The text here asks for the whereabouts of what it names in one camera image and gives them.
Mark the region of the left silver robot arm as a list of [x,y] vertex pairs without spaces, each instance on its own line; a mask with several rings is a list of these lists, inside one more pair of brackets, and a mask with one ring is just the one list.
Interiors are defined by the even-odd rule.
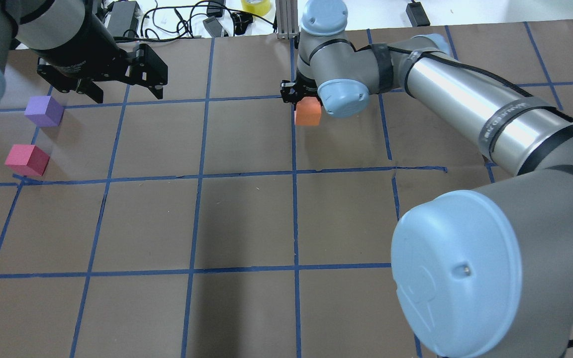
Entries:
[[57,91],[102,103],[98,83],[117,81],[164,96],[168,65],[144,40],[132,52],[120,48],[84,1],[0,0],[0,100],[14,39],[38,55],[38,74]]

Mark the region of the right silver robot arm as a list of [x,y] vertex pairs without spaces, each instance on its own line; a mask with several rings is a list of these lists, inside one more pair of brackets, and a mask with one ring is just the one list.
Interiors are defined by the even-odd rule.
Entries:
[[417,338],[449,358],[564,358],[573,326],[573,118],[425,34],[357,50],[341,0],[310,0],[286,103],[328,115],[401,88],[512,178],[410,209],[391,243],[396,296]]

